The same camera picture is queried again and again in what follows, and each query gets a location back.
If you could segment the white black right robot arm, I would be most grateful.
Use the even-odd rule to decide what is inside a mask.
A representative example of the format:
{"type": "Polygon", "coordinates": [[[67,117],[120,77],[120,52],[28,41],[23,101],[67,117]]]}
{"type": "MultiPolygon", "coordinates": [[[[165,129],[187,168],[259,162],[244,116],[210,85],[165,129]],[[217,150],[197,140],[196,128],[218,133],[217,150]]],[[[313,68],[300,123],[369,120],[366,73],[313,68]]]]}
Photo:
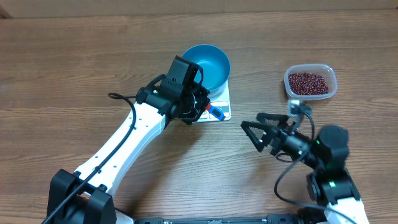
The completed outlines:
{"type": "Polygon", "coordinates": [[[259,152],[270,147],[276,159],[291,158],[274,184],[275,196],[299,207],[294,223],[368,223],[361,195],[346,168],[348,131],[327,125],[305,136],[297,129],[304,117],[312,116],[303,111],[296,116],[298,120],[289,124],[287,115],[259,113],[256,122],[241,125],[259,152]],[[281,180],[300,162],[313,170],[306,176],[312,203],[287,199],[279,193],[281,180]]]}

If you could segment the red scoop blue handle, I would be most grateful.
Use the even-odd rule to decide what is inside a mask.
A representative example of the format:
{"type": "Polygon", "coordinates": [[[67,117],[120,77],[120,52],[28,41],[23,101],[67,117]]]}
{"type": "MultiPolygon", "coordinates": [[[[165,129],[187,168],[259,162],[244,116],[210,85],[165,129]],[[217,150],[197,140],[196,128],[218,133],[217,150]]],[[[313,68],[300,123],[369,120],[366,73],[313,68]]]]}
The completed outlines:
{"type": "Polygon", "coordinates": [[[214,107],[213,105],[208,104],[205,108],[209,112],[209,114],[213,115],[219,121],[224,121],[225,120],[226,116],[217,107],[214,107]]]}

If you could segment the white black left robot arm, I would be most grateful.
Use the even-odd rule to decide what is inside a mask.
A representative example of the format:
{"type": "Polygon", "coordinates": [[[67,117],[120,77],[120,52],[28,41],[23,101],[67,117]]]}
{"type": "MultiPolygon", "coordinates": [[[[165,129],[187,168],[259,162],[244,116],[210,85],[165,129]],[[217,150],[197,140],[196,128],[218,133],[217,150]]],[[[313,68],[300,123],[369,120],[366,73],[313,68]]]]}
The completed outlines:
{"type": "Polygon", "coordinates": [[[60,169],[50,182],[44,223],[134,223],[114,207],[113,198],[142,150],[173,120],[187,125],[211,108],[209,91],[197,83],[173,88],[149,84],[126,101],[127,118],[98,152],[70,173],[60,169]]]}

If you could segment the right gripper black fuzzy finger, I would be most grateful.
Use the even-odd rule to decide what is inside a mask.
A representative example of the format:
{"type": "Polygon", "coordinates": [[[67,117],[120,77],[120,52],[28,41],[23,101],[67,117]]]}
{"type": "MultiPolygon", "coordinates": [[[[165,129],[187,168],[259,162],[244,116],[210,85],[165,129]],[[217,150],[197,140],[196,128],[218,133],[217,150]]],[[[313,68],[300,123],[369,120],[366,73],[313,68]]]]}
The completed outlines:
{"type": "Polygon", "coordinates": [[[241,127],[258,152],[262,152],[279,132],[276,126],[251,121],[243,121],[241,127]]]}
{"type": "Polygon", "coordinates": [[[289,117],[284,114],[258,113],[256,119],[263,124],[285,124],[289,117]]]}

